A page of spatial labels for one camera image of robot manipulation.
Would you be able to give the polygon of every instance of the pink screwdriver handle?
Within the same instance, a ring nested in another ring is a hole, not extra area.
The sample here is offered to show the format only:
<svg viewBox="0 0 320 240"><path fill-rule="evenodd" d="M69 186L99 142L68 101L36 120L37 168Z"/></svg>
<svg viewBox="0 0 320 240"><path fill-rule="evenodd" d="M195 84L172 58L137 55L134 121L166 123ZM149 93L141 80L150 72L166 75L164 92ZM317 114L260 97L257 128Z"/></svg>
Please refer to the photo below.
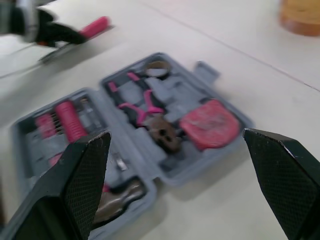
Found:
<svg viewBox="0 0 320 240"><path fill-rule="evenodd" d="M65 101L56 106L54 110L70 143L74 143L79 138L88 135L78 118L72 102Z"/></svg>
<svg viewBox="0 0 320 240"><path fill-rule="evenodd" d="M102 16L90 23L88 26L84 27L80 33L84 35L86 38L91 39L95 35L103 32L109 27L110 21L106 16Z"/></svg>

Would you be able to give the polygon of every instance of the white surface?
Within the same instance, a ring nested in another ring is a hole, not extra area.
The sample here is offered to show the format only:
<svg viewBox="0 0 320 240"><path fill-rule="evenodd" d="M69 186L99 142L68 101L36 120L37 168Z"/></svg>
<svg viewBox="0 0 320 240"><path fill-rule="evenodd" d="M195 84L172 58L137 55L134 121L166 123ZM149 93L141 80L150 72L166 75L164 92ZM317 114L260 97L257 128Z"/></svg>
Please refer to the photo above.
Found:
<svg viewBox="0 0 320 240"><path fill-rule="evenodd" d="M0 79L1 91L7 90L0 102L0 163L8 218L19 206L9 126L82 87L97 88L103 77L154 52L166 52L190 70L206 61L222 74L214 88L257 128L295 138L320 159L320 92L313 89L320 89L320 40L284 31L277 7L276 1L254 0L53 2L49 8L59 20L75 28L100 16L110 16L115 28L49 66ZM6 38L0 38L6 54L6 45L11 51L22 47ZM43 51L32 47L17 55L16 67L35 63ZM181 188L162 187L154 208L115 236L129 238L287 239L245 147Z"/></svg>

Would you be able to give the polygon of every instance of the pliers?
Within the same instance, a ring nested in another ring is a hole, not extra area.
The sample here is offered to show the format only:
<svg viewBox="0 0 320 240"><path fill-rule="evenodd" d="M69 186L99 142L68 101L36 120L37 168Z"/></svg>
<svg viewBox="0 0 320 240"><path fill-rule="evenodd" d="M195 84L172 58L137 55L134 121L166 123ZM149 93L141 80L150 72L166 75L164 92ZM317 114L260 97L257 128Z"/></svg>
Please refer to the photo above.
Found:
<svg viewBox="0 0 320 240"><path fill-rule="evenodd" d="M146 128L152 139L166 152L178 152L181 143L174 127L164 118L165 105L155 97L149 85L133 71L128 72L127 76L142 89L147 111L126 102L119 93L116 83L109 81L105 88L115 105L127 115L128 121L135 128Z"/></svg>

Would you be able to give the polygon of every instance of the gray plastic case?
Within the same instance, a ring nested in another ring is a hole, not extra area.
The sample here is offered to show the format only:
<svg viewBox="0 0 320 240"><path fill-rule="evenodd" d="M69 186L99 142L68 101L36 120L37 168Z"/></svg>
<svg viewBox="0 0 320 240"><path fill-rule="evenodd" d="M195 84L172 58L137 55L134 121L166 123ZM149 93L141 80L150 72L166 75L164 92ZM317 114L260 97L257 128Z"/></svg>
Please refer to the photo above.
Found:
<svg viewBox="0 0 320 240"><path fill-rule="evenodd" d="M171 75L167 79L161 81L157 78L149 78L147 83L152 87L155 95L166 104L168 113L165 118L174 126L179 128L178 122L181 117L205 101L215 98L237 117L241 128L253 127L252 122L246 116L212 90L212 82L219 77L216 70L199 61L194 73L191 73L168 55L156 53L103 79L100 83L101 89L98 92L89 88L78 90L28 114L12 126L13 147L22 199L25 198L41 175L50 168L49 158L67 145L62 132L57 136L59 144L56 144L53 150L48 150L45 145L50 145L51 139L43 141L34 119L44 113L53 113L54 107L66 100L72 101L77 107L80 99L84 97L88 99L101 124L101 129L90 126L81 110L78 112L80 121L88 133L108 129L112 134L110 151L119 153L128 167L127 170L121 171L113 160L112 154L109 153L105 174L106 183L115 188L132 177L138 177L146 188L146 195L131 203L121 216L92 230L89 236L90 240L106 239L148 209L154 203L157 195L157 189L153 182L155 178L160 178L172 186L185 184L236 149L242 138L241 130L238 137L223 148L199 151L188 139L185 139L182 143L182 151L168 156L152 142L144 128L136 129L127 122L126 115L114 105L104 85L111 80L116 82L128 102L144 108L141 90L126 77L126 73L132 69L141 71L146 63L155 60L166 61L172 67ZM163 161L166 161L166 164L175 165L176 169L165 171L159 165Z"/></svg>

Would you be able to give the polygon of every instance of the open tool case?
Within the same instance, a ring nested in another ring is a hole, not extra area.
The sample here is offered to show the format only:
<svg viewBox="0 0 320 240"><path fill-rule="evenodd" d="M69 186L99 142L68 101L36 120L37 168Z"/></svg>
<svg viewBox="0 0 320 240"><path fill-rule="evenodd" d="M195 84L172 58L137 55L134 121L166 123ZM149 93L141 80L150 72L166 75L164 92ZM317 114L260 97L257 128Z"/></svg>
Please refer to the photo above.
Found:
<svg viewBox="0 0 320 240"><path fill-rule="evenodd" d="M126 103L146 110L142 89L127 76L127 73L134 71L140 76L149 63L156 61L168 63L169 74L162 79L150 77L145 82L151 87L156 98L164 104L164 118L174 126L176 134L180 137L180 149L176 153L168 153L155 144L146 128L134 127L108 94L108 84L113 82ZM81 89L19 119L12 126L12 130L23 198L39 177L50 168L50 160L63 152L68 144L66 131L55 109L59 104L69 101L88 134L105 129L112 134L105 174L106 184L111 189L117 189L132 179L139 179L145 189L145 194L133 201L122 215L92 230L89 237L95 240L106 239L126 223L135 220L154 203L157 193L153 182L155 178L160 178L171 186L185 184L235 150L242 141L242 129L253 126L246 116L212 90L212 82L218 76L216 70L202 61L197 63L192 73L168 55L156 53L106 77L100 82L99 91ZM84 99L89 105L89 110L83 106ZM218 100L234 116L238 122L238 131L223 147L199 149L184 134L179 122L188 113L211 99ZM54 134L46 139L36 120L43 115L52 117L55 128Z"/></svg>

